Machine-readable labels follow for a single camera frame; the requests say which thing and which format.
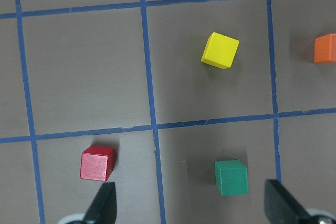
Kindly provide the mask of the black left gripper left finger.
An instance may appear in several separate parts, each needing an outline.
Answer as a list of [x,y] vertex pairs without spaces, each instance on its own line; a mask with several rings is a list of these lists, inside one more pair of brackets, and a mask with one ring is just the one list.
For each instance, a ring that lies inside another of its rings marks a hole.
[[116,187],[114,182],[103,183],[84,215],[85,223],[116,222]]

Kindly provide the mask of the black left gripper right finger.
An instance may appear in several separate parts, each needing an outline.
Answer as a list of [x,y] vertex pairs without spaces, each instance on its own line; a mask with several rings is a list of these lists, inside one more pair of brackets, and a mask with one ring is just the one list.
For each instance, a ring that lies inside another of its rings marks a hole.
[[267,179],[264,213],[270,223],[313,223],[314,218],[277,179]]

